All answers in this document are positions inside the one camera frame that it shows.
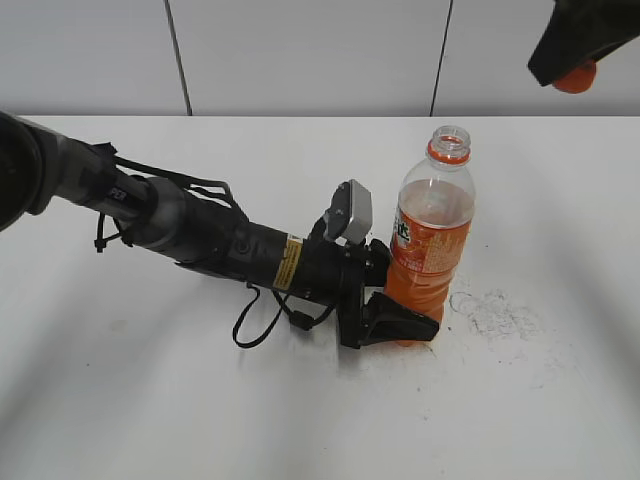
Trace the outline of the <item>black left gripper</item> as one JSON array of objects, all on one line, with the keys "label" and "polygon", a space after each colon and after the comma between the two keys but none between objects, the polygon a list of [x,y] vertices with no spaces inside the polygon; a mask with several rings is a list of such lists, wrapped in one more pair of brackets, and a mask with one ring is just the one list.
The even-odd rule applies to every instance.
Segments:
[{"label": "black left gripper", "polygon": [[344,347],[433,340],[440,329],[436,320],[385,294],[374,292],[364,305],[366,273],[368,287],[384,287],[390,263],[389,247],[379,239],[366,246],[308,237],[294,275],[294,296],[335,308]]}]

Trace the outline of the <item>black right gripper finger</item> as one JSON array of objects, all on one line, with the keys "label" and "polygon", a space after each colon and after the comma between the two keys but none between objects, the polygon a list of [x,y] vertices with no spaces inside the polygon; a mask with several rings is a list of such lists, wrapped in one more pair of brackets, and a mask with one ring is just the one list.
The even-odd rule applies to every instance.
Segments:
[{"label": "black right gripper finger", "polygon": [[596,2],[554,2],[549,22],[527,63],[541,87],[554,87],[555,80],[592,60]]},{"label": "black right gripper finger", "polygon": [[598,62],[639,36],[639,0],[597,1],[593,12],[595,49]]}]

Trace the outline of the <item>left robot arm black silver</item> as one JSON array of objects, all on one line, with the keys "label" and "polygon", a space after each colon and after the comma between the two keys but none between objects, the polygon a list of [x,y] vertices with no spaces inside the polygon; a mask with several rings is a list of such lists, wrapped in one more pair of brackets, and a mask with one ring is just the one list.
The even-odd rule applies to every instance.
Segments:
[{"label": "left robot arm black silver", "polygon": [[223,181],[200,179],[121,158],[108,144],[88,144],[9,114],[1,117],[1,224],[38,215],[54,197],[112,221],[115,238],[178,266],[268,289],[279,314],[308,331],[321,318],[293,310],[292,297],[337,319],[338,339],[357,349],[389,341],[429,341],[436,320],[383,291],[389,249],[369,239],[370,192],[341,183],[306,238],[254,223]]}]

